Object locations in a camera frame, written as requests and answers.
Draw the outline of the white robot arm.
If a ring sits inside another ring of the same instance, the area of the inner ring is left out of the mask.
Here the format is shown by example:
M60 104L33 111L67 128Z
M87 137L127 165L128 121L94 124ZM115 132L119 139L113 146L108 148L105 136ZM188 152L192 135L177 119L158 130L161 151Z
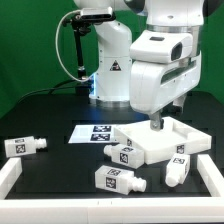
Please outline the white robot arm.
M92 98L127 100L163 128L161 110L181 108L201 74L204 19L224 0L73 0L95 25L99 68Z

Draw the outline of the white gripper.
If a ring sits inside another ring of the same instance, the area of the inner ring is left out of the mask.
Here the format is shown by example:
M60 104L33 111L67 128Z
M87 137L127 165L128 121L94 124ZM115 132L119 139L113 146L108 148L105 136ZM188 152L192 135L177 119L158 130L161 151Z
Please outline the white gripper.
M162 130L164 127L161 113L157 111L174 100L175 111L182 112L187 97L185 93L199 83L201 55L192 57L191 54L169 64L133 59L130 104L137 112L152 114L150 116L152 130Z

